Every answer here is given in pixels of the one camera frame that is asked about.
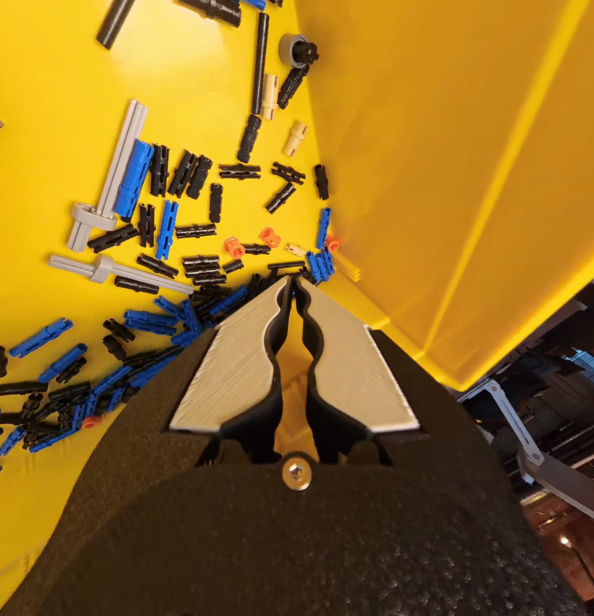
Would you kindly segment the long black axle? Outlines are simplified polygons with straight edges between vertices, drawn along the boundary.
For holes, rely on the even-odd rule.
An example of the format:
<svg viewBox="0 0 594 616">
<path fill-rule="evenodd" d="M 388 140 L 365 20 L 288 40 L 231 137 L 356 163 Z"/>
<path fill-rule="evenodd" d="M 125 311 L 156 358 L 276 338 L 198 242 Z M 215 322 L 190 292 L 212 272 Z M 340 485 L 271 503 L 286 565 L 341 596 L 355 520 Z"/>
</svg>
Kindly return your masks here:
<svg viewBox="0 0 594 616">
<path fill-rule="evenodd" d="M 256 31 L 255 63 L 253 72 L 253 89 L 251 97 L 251 113 L 258 116 L 262 110 L 262 89 L 264 68 L 269 37 L 269 15 L 259 12 Z"/>
</svg>

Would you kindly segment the long grey axle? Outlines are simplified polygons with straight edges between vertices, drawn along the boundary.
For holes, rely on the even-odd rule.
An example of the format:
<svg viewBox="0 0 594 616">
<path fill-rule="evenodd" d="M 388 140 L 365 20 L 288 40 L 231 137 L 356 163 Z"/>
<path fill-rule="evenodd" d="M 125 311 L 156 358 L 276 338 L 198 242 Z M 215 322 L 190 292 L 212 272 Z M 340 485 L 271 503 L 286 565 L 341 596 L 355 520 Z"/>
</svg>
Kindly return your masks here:
<svg viewBox="0 0 594 616">
<path fill-rule="evenodd" d="M 191 295 L 194 290 L 192 285 L 122 265 L 108 256 L 100 255 L 90 264 L 62 256 L 51 256 L 48 260 L 48 265 L 54 269 L 80 275 L 94 283 L 104 283 L 110 276 L 119 276 L 183 295 Z"/>
</svg>

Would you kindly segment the yellow plastic bin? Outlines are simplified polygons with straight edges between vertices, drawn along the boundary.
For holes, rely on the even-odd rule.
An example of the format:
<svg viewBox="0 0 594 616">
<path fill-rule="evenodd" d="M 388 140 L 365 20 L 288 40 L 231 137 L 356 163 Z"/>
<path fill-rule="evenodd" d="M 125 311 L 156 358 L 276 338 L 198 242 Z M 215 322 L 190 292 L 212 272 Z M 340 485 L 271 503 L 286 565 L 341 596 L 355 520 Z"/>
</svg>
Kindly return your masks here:
<svg viewBox="0 0 594 616">
<path fill-rule="evenodd" d="M 111 51 L 110 1 L 0 1 L 0 345 L 59 317 L 73 329 L 22 360 L 23 381 L 76 343 L 81 378 L 116 366 L 101 323 L 153 297 L 47 266 L 70 207 L 101 194 L 126 108 L 147 142 L 230 162 L 250 108 L 256 11 L 241 27 L 136 1 Z M 440 382 L 474 381 L 594 277 L 594 1 L 286 1 L 280 37 L 320 59 L 253 151 L 268 169 L 297 119 L 297 169 L 326 166 L 340 255 L 323 285 Z"/>
</svg>

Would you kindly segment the grey axle with connector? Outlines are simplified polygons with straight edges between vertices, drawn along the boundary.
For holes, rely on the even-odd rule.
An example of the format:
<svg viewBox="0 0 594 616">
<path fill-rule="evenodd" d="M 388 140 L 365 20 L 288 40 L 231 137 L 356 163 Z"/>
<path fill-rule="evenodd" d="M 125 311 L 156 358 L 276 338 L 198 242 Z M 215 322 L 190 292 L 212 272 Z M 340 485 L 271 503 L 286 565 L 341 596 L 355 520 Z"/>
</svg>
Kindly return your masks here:
<svg viewBox="0 0 594 616">
<path fill-rule="evenodd" d="M 114 209 L 119 187 L 135 141 L 144 127 L 147 112 L 147 107 L 138 100 L 130 101 L 98 204 L 95 206 L 78 202 L 73 204 L 71 209 L 73 226 L 67 242 L 69 250 L 83 252 L 94 229 L 105 232 L 115 229 L 117 217 Z"/>
</svg>

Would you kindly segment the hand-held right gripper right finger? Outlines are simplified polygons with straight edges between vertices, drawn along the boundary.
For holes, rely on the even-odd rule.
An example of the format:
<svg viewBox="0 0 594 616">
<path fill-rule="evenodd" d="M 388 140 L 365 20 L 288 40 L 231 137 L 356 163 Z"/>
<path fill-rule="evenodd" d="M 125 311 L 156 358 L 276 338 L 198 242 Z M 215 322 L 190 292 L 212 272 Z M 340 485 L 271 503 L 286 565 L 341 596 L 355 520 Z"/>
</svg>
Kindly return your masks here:
<svg viewBox="0 0 594 616">
<path fill-rule="evenodd" d="M 348 455 L 358 442 L 421 429 L 368 325 L 303 278 L 296 308 L 312 356 L 306 418 L 318 455 Z"/>
</svg>

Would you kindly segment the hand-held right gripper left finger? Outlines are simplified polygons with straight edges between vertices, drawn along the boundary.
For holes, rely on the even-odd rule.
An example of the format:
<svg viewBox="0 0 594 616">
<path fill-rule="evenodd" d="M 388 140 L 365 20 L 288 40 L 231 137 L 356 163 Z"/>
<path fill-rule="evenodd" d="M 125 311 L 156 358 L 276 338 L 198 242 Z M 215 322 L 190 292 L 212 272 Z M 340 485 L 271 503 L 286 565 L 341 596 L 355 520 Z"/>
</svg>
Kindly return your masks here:
<svg viewBox="0 0 594 616">
<path fill-rule="evenodd" d="M 170 429 L 273 453 L 282 418 L 276 355 L 286 340 L 293 278 L 281 278 L 217 328 Z"/>
</svg>

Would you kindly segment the scatter of blue black pins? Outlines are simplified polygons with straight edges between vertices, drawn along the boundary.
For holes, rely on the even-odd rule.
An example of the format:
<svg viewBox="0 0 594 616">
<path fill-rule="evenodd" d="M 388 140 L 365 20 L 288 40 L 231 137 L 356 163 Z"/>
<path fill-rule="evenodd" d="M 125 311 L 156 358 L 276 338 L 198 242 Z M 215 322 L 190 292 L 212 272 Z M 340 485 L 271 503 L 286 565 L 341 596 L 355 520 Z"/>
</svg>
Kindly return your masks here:
<svg viewBox="0 0 594 616">
<path fill-rule="evenodd" d="M 70 385 L 89 405 L 141 386 L 168 350 L 194 341 L 190 317 L 210 298 L 200 285 L 230 288 L 230 307 L 199 312 L 213 329 L 264 280 L 286 241 L 314 248 L 320 205 L 312 167 L 317 146 L 304 81 L 275 119 L 251 114 L 259 10 L 237 1 L 239 27 L 177 1 L 136 1 L 112 50 L 95 32 L 109 1 L 0 1 L 0 378 L 3 414 L 43 396 L 32 422 L 57 426 L 53 376 L 85 358 Z M 277 53 L 295 31 L 294 7 L 270 8 L 264 73 L 288 75 Z M 119 187 L 114 230 L 94 229 L 83 252 L 68 249 L 75 203 L 97 205 L 127 108 L 147 118 Z M 259 237 L 280 236 L 270 249 Z M 245 247 L 233 260 L 230 237 Z M 183 295 L 128 278 L 94 283 L 48 265 L 51 256 L 98 256 L 192 285 Z"/>
</svg>

